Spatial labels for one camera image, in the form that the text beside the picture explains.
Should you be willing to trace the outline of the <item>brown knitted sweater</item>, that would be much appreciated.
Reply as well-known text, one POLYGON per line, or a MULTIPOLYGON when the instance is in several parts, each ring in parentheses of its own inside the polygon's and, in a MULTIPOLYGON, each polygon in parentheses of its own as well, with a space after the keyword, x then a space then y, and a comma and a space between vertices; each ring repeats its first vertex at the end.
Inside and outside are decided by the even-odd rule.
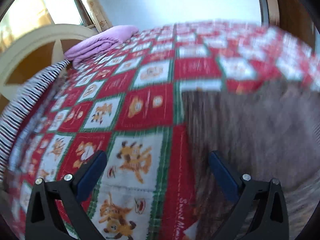
POLYGON ((196 238, 210 239, 232 208, 209 170, 213 150, 242 174, 279 179, 289 238, 296 238, 319 202, 319 92, 274 80, 245 94, 185 91, 182 102, 195 174, 196 238))

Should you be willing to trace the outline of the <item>cream wooden headboard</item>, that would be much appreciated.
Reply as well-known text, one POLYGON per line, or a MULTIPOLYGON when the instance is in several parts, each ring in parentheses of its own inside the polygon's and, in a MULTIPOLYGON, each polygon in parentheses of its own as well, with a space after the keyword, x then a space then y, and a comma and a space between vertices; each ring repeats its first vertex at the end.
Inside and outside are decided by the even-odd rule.
POLYGON ((53 24, 17 39, 1 53, 1 97, 11 101, 26 80, 62 61, 65 51, 97 33, 81 25, 53 24))

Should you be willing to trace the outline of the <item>window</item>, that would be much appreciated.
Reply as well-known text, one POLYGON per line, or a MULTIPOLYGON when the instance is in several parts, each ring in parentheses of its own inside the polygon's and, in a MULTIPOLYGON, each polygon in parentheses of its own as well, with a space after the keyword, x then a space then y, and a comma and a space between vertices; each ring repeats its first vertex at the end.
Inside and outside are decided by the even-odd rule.
POLYGON ((81 0, 43 0, 55 24, 89 27, 93 21, 81 0))

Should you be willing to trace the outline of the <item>red patchwork bear bedspread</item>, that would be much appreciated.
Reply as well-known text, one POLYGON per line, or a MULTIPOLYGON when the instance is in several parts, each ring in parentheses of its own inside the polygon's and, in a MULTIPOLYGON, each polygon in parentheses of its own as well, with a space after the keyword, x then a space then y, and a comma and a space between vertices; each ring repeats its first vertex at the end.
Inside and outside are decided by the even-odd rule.
POLYGON ((67 70, 22 125, 3 181, 8 224, 24 239, 33 183, 110 158, 82 207, 105 239, 195 239, 194 178, 182 93, 251 92, 283 77, 319 87, 319 56, 277 27, 165 25, 67 70))

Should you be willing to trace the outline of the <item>striped pillow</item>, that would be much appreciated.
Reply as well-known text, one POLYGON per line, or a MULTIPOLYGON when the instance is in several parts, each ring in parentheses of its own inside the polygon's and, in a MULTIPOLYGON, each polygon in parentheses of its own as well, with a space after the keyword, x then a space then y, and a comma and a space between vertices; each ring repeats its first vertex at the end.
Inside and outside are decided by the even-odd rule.
POLYGON ((36 73, 18 89, 13 100, 3 109, 1 113, 1 181, 4 179, 12 147, 23 123, 69 63, 70 61, 63 60, 36 73))

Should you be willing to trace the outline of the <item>brown wooden door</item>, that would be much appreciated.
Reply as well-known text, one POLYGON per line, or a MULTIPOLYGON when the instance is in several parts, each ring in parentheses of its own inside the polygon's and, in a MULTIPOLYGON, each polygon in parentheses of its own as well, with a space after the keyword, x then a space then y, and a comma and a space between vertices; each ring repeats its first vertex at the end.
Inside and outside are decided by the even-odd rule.
POLYGON ((277 0, 279 27, 315 49, 316 35, 313 21, 299 0, 277 0))

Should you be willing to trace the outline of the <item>floral curtain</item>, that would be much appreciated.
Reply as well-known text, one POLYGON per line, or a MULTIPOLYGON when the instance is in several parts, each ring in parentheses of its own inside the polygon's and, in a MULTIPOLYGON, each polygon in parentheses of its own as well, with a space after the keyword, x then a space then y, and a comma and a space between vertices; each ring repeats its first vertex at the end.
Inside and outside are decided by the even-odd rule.
POLYGON ((99 0, 81 0, 98 32, 113 27, 99 0))

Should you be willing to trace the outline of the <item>folded purple quilt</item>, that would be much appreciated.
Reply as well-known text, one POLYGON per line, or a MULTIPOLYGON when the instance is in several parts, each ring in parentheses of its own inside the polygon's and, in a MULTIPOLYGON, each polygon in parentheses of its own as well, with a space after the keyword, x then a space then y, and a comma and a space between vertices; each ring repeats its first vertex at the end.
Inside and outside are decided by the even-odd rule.
POLYGON ((76 67, 94 55, 116 48, 138 32, 139 29, 134 25, 117 25, 74 45, 64 53, 64 57, 76 67))

